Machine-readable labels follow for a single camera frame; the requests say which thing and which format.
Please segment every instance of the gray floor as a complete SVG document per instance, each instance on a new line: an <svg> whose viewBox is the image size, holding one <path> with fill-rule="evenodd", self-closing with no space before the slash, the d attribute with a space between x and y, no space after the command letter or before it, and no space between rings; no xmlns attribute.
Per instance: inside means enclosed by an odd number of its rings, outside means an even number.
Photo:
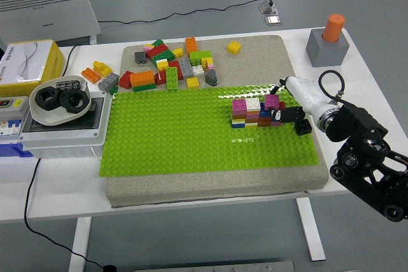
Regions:
<svg viewBox="0 0 408 272"><path fill-rule="evenodd" d="M165 17L175 11L225 8L249 0L91 0L98 20ZM408 0L274 0L283 24L267 27L258 4L195 13L152 24L103 24L99 43L185 38L322 27L331 13L346 29L408 133ZM352 195L312 200L326 262L309 262L294 201L236 204L156 213L97 217L89 257L120 271L214 261L291 260L297 271L407 271L408 222L388 222ZM70 221L38 222L72 244ZM0 270L35 271L37 264L66 271L67 255L21 225L0 225ZM87 271L96 268L87 265Z"/></svg>

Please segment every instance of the green lego baseplate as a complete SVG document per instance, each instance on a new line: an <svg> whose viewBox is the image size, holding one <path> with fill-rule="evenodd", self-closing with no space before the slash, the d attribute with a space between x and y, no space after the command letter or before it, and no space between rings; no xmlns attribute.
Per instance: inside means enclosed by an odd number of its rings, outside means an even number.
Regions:
<svg viewBox="0 0 408 272"><path fill-rule="evenodd" d="M101 176L163 175L310 166L319 163L310 134L293 124L231 127L231 101L264 100L273 85L121 92L114 96ZM286 106L298 106L286 90Z"/></svg>

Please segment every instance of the white table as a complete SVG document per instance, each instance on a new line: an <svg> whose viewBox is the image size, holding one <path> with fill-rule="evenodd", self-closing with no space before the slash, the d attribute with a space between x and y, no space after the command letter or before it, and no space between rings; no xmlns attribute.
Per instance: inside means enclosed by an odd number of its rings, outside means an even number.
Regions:
<svg viewBox="0 0 408 272"><path fill-rule="evenodd" d="M305 51L309 33L310 29L298 29L197 39L236 38L266 34L280 35L288 50L295 75L317 81L319 75L327 68L313 68L311 66ZM350 48L343 65L335 68L346 81L346 94L343 98L357 106L366 108L380 124L389 130L385 140L390 144L392 150L408 155L408 152L406 152L406 148L408 148L407 137L346 30L344 30L344 34L349 41ZM181 42L183 40L183 38L171 39L164 42ZM151 43L152 41L77 47L72 53L66 75L80 75L81 71L92 66L93 61L104 62L114 72L119 73L122 51L125 47ZM70 47L62 48L62 52L66 57L70 50ZM336 77L329 75L324 78L324 85L332 93L336 93L340 86ZM99 91L96 85L90 84L89 87L90 91ZM329 168L336 158L337 150L342 143L332 143L323 133L316 132L326 165ZM3 157L0 159L0 222L14 222L23 219L27 188L36 161L35 158L23 159L18 157ZM124 211L163 210L227 203L271 201L305 195L299 192L279 196L219 199L112 209L105 196L105 185L106 178L99 177L99 161L95 157L42 159L31 191L28 217L37 220L73 218L123 213ZM321 190L309 190L310 195L339 192L347 192L347 190L332 179Z"/></svg>

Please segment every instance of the orange lego piece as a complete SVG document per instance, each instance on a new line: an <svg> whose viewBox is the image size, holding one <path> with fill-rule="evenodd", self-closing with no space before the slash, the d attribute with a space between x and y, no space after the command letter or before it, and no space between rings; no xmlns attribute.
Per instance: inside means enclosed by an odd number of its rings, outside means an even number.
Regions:
<svg viewBox="0 0 408 272"><path fill-rule="evenodd" d="M154 84L153 70L142 71L141 73L134 73L130 76L130 83L132 87Z"/></svg>
<svg viewBox="0 0 408 272"><path fill-rule="evenodd" d="M190 52L198 51L196 38L186 38L187 55L190 56Z"/></svg>
<svg viewBox="0 0 408 272"><path fill-rule="evenodd" d="M98 75L95 71L93 71L91 68L87 68L84 71L82 71L81 75L84 76L89 81L91 81L93 84L102 79L102 77Z"/></svg>

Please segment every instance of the orange cylinder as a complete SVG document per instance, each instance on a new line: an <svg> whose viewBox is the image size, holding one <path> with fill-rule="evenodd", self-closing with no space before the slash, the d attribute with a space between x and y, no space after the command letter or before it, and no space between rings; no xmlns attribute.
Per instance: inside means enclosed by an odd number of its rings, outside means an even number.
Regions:
<svg viewBox="0 0 408 272"><path fill-rule="evenodd" d="M331 14L322 38L329 43L338 41L345 22L346 18L343 15Z"/></svg>

